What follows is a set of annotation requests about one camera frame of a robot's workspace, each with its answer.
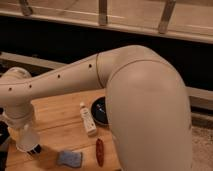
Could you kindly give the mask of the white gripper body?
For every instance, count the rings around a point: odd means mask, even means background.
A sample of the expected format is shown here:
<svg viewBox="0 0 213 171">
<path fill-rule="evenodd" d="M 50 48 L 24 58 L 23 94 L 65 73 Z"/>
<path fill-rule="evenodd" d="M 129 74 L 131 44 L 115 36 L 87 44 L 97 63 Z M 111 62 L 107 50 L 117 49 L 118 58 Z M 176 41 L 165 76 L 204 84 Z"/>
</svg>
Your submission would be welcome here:
<svg viewBox="0 0 213 171">
<path fill-rule="evenodd" d="M 26 124 L 20 131 L 16 147 L 21 152 L 31 152 L 39 145 L 39 135 L 35 129 Z"/>
</svg>

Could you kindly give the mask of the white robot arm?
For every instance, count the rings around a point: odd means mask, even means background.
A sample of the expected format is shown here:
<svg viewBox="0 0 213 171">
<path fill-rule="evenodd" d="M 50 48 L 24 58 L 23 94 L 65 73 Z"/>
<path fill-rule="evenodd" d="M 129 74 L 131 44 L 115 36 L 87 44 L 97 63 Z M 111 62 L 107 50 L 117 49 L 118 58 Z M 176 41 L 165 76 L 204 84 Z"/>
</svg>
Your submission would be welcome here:
<svg viewBox="0 0 213 171">
<path fill-rule="evenodd" d="M 192 171 L 192 122 L 177 70 L 150 48 L 97 53 L 39 76 L 13 67 L 0 76 L 0 120 L 17 131 L 16 147 L 39 146 L 34 99 L 104 88 L 106 113 L 122 171 Z"/>
</svg>

